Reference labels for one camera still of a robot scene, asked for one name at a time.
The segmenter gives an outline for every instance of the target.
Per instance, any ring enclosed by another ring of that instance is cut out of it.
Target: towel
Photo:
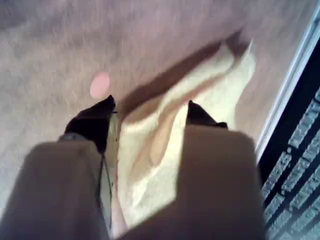
[[[117,150],[117,197],[129,229],[176,197],[188,102],[237,130],[236,104],[255,66],[251,44],[241,55],[222,44],[167,92],[124,118]]]

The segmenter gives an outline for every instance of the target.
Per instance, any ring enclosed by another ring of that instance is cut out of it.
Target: pink object
[[[108,73],[99,72],[97,73],[90,86],[90,95],[94,99],[102,99],[108,92],[110,87],[110,78]]]

